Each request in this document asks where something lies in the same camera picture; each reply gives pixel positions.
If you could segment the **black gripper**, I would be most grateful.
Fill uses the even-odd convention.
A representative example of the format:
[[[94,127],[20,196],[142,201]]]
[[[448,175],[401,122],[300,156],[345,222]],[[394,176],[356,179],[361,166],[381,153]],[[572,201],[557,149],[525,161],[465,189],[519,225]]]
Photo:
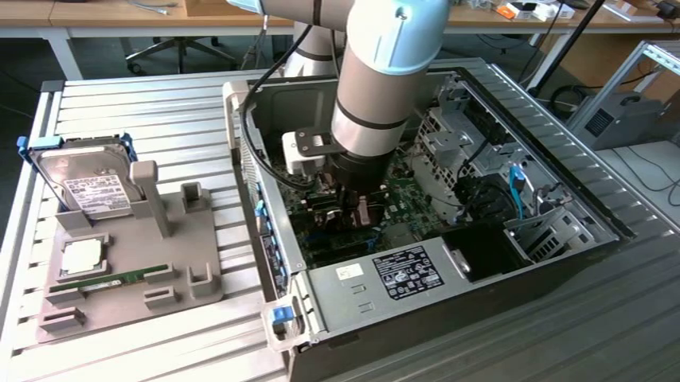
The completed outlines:
[[[356,212],[365,200],[376,205],[385,199],[381,185],[390,165],[393,152],[362,157],[350,152],[329,155],[325,172],[333,177],[336,200],[342,216]]]

